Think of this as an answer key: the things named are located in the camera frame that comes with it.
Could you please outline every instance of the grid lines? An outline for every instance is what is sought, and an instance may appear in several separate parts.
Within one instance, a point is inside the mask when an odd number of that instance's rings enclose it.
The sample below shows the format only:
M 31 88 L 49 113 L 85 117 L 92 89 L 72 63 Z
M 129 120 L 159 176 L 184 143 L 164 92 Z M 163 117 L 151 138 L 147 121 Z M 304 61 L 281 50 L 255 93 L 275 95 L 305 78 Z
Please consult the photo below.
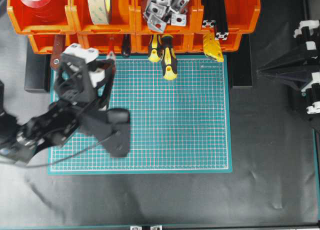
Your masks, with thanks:
M 49 174 L 230 172 L 225 66 L 203 56 L 178 61 L 178 78 L 166 81 L 160 64 L 144 56 L 119 57 L 110 108 L 130 110 L 130 153 L 111 158 L 98 146 L 50 166 Z M 94 137 L 76 133 L 63 148 L 50 149 L 49 162 L 94 143 Z

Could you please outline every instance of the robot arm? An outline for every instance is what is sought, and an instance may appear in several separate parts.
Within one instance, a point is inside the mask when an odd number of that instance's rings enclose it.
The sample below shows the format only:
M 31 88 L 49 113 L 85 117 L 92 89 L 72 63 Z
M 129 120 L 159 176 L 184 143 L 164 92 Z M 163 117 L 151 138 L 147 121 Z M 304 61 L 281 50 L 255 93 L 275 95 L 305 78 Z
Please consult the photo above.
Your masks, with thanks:
M 4 110 L 4 84 L 0 82 L 0 156 L 27 164 L 38 152 L 63 146 L 76 130 L 93 135 L 112 157 L 130 151 L 130 113 L 108 109 L 115 61 L 97 60 L 98 50 L 72 44 L 61 54 L 54 90 L 59 100 L 47 113 L 26 124 Z

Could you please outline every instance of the metal fastener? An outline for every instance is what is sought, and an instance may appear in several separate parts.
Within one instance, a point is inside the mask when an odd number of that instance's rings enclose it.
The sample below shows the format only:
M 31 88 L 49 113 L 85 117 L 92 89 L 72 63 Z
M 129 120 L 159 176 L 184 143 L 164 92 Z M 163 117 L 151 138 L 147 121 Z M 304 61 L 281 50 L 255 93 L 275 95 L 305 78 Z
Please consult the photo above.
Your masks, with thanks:
M 58 65 L 59 63 L 60 63 L 60 61 L 59 61 L 58 58 L 56 58 L 56 59 L 53 60 L 53 64 Z

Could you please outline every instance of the screwdriver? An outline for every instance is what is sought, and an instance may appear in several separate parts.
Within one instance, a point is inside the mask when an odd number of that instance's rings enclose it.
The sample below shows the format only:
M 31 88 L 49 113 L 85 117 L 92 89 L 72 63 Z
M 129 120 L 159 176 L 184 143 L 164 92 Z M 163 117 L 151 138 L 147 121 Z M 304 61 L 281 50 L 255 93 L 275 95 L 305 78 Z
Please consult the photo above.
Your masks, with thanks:
M 173 47 L 174 37 L 170 34 L 162 36 L 162 74 L 166 80 L 174 80 L 178 76 L 178 60 Z
M 148 59 L 150 62 L 157 63 L 162 57 L 161 37 L 157 34 L 151 36 L 148 46 Z
M 129 58 L 131 55 L 131 35 L 130 34 L 125 34 L 123 36 L 121 55 L 126 59 Z
M 213 32 L 203 35 L 203 53 L 219 63 L 224 62 L 220 42 Z

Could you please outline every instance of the black screwdriver handle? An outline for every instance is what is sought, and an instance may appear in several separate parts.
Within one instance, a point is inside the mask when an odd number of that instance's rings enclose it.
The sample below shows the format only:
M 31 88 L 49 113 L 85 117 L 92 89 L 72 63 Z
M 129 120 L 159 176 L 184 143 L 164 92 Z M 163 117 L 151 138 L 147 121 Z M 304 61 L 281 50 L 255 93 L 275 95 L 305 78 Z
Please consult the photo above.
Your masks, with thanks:
M 130 34 L 125 34 L 123 36 L 121 55 L 126 59 L 129 58 L 131 55 L 131 35 Z

